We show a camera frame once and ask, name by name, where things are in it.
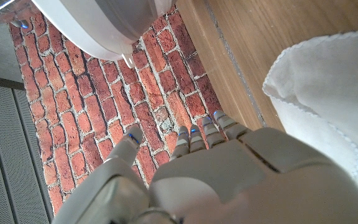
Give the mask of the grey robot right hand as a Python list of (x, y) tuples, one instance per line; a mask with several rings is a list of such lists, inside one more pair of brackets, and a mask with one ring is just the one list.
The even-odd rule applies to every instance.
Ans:
[(29, 28), (29, 23), (26, 19), (12, 21), (11, 24), (15, 27), (19, 27), (19, 28), (23, 28), (23, 29)]

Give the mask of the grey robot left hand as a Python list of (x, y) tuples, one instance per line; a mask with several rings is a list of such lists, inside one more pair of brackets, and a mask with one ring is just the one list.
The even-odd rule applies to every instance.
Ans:
[(130, 128), (73, 191), (55, 223), (358, 223), (358, 186), (316, 149), (222, 111), (181, 127), (149, 185), (132, 170)]

